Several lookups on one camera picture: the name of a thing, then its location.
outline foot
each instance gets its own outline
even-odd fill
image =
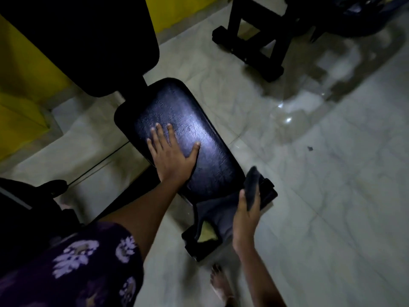
[[[222,271],[219,264],[213,264],[212,274],[210,275],[210,284],[216,295],[222,300],[224,304],[235,305],[233,291],[230,287],[229,281]]]

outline purple sleeve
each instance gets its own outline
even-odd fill
[[[0,279],[0,306],[133,306],[143,276],[132,235],[96,222]]]

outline black cable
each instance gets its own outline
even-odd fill
[[[86,172],[84,172],[82,175],[80,175],[78,178],[76,178],[74,181],[72,181],[71,183],[69,183],[68,186],[70,186],[72,183],[74,183],[75,181],[78,181],[79,179],[81,179],[81,177],[83,177],[84,175],[86,175],[88,172],[90,172],[91,170],[93,170],[96,166],[98,166],[99,164],[101,164],[104,160],[106,160],[108,157],[112,156],[113,154],[115,154],[117,151],[119,151],[120,149],[122,149],[126,144],[128,144],[129,141],[127,141],[126,143],[122,144],[119,148],[117,148],[115,151],[113,151],[111,154],[109,154],[107,157],[105,157],[103,160],[101,160],[98,164],[92,166],[89,170],[87,170]]]

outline tile floor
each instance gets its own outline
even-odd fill
[[[283,0],[258,1],[285,10]],[[212,42],[229,12],[162,44],[147,83],[185,82],[243,169],[257,165],[275,184],[279,197],[261,219],[256,247],[288,306],[409,305],[409,13],[363,39],[294,39],[285,74],[268,84]],[[242,25],[243,37],[251,32]],[[113,123],[120,102],[114,94],[64,103],[54,115],[65,135],[3,176],[74,181],[126,142]],[[59,200],[87,222],[146,166],[126,144]],[[198,265],[181,232],[170,209],[136,306],[222,306],[209,286],[212,261],[251,306],[231,246]]]

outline yellow wall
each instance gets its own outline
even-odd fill
[[[155,32],[215,0],[146,0]],[[38,104],[71,81],[0,16],[0,160],[48,130]]]

